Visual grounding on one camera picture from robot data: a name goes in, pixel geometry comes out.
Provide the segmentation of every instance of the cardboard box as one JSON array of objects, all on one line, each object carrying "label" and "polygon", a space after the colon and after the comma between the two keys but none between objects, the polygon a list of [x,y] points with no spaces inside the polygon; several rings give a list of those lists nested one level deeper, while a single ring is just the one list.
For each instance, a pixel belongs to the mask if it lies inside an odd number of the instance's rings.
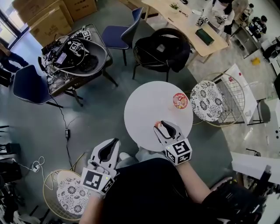
[{"label": "cardboard box", "polygon": [[45,47],[56,38],[71,32],[67,19],[60,7],[56,7],[30,27],[30,33]]},{"label": "cardboard box", "polygon": [[74,21],[97,12],[95,0],[64,0],[64,2]]},{"label": "cardboard box", "polygon": [[19,11],[29,0],[14,0],[12,5],[16,11]]},{"label": "cardboard box", "polygon": [[46,15],[48,12],[50,12],[51,10],[60,7],[61,11],[63,12],[65,18],[67,19],[67,22],[70,26],[72,26],[74,24],[73,19],[70,15],[70,12],[68,11],[65,3],[63,2],[63,0],[58,0],[54,3],[52,3],[51,5],[47,6],[47,8],[43,9],[42,11],[40,11],[37,15],[35,15],[31,20],[29,20],[27,22],[28,26],[32,26],[36,21],[38,21],[41,17],[43,17],[44,15]]},{"label": "cardboard box", "polygon": [[24,23],[27,23],[37,13],[55,1],[56,0],[29,0],[20,10],[18,10],[18,15]]}]

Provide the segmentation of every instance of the white round table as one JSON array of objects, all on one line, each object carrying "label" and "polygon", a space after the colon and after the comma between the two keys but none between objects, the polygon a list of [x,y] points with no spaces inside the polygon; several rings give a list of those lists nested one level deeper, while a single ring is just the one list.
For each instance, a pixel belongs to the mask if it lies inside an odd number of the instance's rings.
[{"label": "white round table", "polygon": [[185,138],[193,125],[193,109],[188,99],[187,107],[178,109],[173,96],[183,93],[168,82],[149,82],[138,87],[129,97],[124,110],[124,123],[131,138],[150,151],[163,151],[162,144],[154,132],[156,121],[170,121],[178,125]]}]

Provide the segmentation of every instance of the navy chair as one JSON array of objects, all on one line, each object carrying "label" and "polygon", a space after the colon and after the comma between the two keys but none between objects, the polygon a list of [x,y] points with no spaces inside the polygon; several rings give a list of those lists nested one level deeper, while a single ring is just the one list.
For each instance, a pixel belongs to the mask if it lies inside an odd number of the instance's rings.
[{"label": "navy chair", "polygon": [[49,102],[53,98],[49,94],[47,78],[38,75],[34,65],[28,65],[16,72],[13,91],[14,95],[23,101],[35,104],[46,103],[63,108]]},{"label": "navy chair", "polygon": [[107,48],[122,49],[126,66],[126,50],[132,48],[132,41],[141,19],[143,7],[132,11],[134,23],[129,26],[107,26],[102,33],[102,40]]}]

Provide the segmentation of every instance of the black chair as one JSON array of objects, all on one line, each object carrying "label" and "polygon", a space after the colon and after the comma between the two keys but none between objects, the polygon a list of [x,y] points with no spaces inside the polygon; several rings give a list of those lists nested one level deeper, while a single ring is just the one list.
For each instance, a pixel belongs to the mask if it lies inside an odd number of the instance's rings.
[{"label": "black chair", "polygon": [[258,115],[259,115],[259,120],[253,120],[253,123],[248,124],[248,125],[254,125],[254,124],[263,124],[263,123],[268,123],[271,119],[271,114],[270,114],[270,108],[265,102],[265,99],[260,99],[257,100],[257,110],[258,110]]},{"label": "black chair", "polygon": [[164,35],[169,35],[169,36],[174,36],[177,37],[180,42],[182,43],[183,49],[182,51],[178,52],[177,55],[169,55],[169,57],[165,58],[165,60],[159,60],[157,56],[160,56],[160,52],[156,52],[156,56],[152,55],[151,52],[155,52],[156,49],[152,49],[151,51],[147,51],[147,49],[143,49],[141,46],[138,45],[139,41],[135,44],[135,47],[133,49],[134,57],[136,60],[134,69],[133,69],[133,77],[132,79],[135,78],[135,73],[136,73],[136,68],[141,65],[144,68],[150,69],[150,70],[155,70],[158,72],[166,72],[166,82],[168,82],[168,75],[169,71],[174,63],[178,63],[178,60],[181,60],[181,67],[179,70],[181,70],[188,58],[189,58],[189,52],[190,52],[190,46],[189,46],[189,41],[182,32],[176,29],[172,28],[162,28],[157,30],[155,33],[152,34],[151,37],[153,40],[156,40],[157,37],[164,36]]}]

